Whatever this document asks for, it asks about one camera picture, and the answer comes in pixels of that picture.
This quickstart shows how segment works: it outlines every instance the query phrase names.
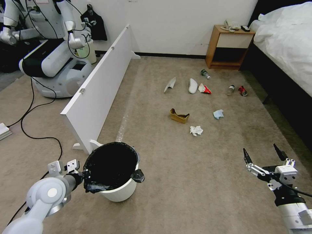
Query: trash can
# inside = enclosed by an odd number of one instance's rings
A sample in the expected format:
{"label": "trash can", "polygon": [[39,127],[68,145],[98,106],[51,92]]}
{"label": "trash can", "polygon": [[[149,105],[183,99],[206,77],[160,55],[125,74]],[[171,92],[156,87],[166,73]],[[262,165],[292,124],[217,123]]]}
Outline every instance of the trash can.
{"label": "trash can", "polygon": [[100,193],[113,202],[128,199],[137,183],[145,179],[139,167],[140,156],[136,150],[123,142],[100,146],[84,164],[86,192]]}

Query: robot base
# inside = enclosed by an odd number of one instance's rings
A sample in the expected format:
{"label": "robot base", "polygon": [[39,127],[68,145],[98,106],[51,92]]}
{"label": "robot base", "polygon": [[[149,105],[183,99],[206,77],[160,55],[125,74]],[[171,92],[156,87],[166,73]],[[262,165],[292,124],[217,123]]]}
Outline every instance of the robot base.
{"label": "robot base", "polygon": [[[53,89],[57,98],[72,97],[92,71],[91,63],[86,59],[70,58],[62,70],[51,78],[35,77],[43,85]],[[55,97],[50,89],[34,82],[38,91],[45,97]]]}

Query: nightstand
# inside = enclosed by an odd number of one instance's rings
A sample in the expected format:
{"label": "nightstand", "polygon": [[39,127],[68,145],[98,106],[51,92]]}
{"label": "nightstand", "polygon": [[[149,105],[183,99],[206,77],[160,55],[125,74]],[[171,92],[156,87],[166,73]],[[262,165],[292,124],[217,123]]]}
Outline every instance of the nightstand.
{"label": "nightstand", "polygon": [[215,25],[206,55],[208,68],[239,70],[255,32],[229,32]]}

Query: plastic bottle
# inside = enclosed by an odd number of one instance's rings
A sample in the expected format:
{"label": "plastic bottle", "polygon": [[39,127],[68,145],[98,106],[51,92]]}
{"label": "plastic bottle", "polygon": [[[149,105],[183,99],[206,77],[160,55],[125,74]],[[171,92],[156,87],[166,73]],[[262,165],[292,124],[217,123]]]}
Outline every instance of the plastic bottle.
{"label": "plastic bottle", "polygon": [[208,74],[208,72],[207,72],[205,69],[201,70],[201,75],[202,75],[202,76],[206,76],[207,79],[210,78],[210,75]]}
{"label": "plastic bottle", "polygon": [[232,93],[234,92],[234,89],[235,89],[235,86],[234,85],[231,85],[227,90],[227,95],[228,96],[231,96]]}

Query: bed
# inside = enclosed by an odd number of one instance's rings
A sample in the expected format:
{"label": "bed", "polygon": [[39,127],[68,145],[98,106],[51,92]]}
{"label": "bed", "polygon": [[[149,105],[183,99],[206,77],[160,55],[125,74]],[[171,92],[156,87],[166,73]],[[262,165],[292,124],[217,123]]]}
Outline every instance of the bed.
{"label": "bed", "polygon": [[250,70],[312,150],[312,2],[258,0],[256,31],[242,70]]}

